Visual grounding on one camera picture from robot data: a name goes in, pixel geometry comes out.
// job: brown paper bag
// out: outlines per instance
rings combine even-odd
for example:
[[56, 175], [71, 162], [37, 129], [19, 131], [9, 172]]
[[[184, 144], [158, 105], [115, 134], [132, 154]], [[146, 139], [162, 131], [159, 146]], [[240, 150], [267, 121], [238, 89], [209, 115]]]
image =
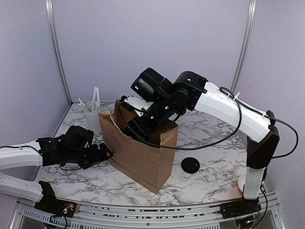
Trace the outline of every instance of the brown paper bag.
[[[126, 126], [117, 111], [118, 106], [117, 101], [115, 111], [99, 113], [105, 144], [114, 154], [110, 163], [157, 194], [172, 173], [175, 151], [154, 148], [123, 134]], [[136, 116], [135, 112], [129, 112], [123, 107], [121, 111], [127, 122]], [[163, 146], [176, 146], [177, 137], [178, 125], [170, 123], [156, 131], [150, 141]]]

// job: black round object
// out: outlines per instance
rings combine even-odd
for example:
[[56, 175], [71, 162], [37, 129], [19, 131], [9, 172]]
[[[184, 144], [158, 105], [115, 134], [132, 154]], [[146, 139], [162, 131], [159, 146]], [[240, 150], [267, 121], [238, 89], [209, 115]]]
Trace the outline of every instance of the black round object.
[[196, 173], [200, 167], [199, 161], [193, 157], [187, 157], [181, 162], [181, 168], [186, 173]]

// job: white cup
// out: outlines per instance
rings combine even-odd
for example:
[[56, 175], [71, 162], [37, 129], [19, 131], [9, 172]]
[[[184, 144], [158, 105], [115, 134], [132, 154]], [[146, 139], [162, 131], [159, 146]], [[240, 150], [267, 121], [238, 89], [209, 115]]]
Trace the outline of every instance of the white cup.
[[100, 120], [99, 120], [99, 113], [102, 112], [102, 104], [100, 103], [100, 109], [98, 109], [96, 111], [91, 111], [92, 102], [87, 102], [87, 103], [85, 103], [85, 105], [89, 110], [89, 111], [84, 110], [87, 124], [88, 124], [88, 129], [92, 130], [95, 134], [101, 133], [102, 130], [101, 130], [101, 124], [100, 124]]

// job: marble surface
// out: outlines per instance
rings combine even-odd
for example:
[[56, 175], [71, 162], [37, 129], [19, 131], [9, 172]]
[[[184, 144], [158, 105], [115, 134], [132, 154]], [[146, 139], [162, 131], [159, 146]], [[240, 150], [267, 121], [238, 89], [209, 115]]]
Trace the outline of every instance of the marble surface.
[[[111, 110], [113, 105], [103, 104], [103, 110]], [[199, 112], [187, 112], [177, 124], [179, 146], [201, 146], [232, 131], [228, 124]], [[57, 135], [66, 133], [71, 125], [87, 128], [84, 112], [76, 104], [72, 105]], [[102, 142], [102, 134], [95, 135], [94, 141]], [[189, 156], [200, 162], [200, 170], [195, 174], [187, 174], [181, 169], [181, 161]], [[192, 205], [240, 198], [237, 181], [245, 173], [245, 160], [246, 151], [238, 135], [206, 149], [176, 151], [172, 175], [157, 195], [108, 161], [76, 171], [62, 171], [59, 166], [41, 167], [35, 180], [48, 181], [57, 197], [76, 201], [128, 206]]]

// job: white wall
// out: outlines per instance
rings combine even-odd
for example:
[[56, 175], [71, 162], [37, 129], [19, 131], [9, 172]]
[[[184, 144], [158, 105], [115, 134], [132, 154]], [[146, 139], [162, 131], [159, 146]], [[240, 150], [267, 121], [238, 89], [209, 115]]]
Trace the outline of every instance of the white wall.
[[131, 94], [147, 67], [174, 81], [194, 71], [229, 87], [241, 50], [247, 0], [54, 0], [72, 100]]
[[[52, 136], [68, 108], [46, 17], [45, 1], [0, 1], [0, 146]], [[6, 170], [34, 179], [35, 167]], [[16, 198], [0, 195], [0, 228]]]
[[[237, 91], [240, 98], [294, 126], [300, 135], [294, 154], [274, 159], [266, 184], [276, 191], [289, 229], [305, 225], [305, 1], [259, 0], [250, 48]], [[277, 123], [276, 155], [292, 149], [295, 135]]]

